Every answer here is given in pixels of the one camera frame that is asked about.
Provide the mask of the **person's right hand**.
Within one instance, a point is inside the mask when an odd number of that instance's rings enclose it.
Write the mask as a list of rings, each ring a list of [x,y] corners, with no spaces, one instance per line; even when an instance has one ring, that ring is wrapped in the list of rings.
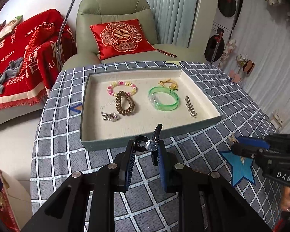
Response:
[[[284,212],[290,212],[290,187],[283,187],[283,193],[280,200],[280,208]]]

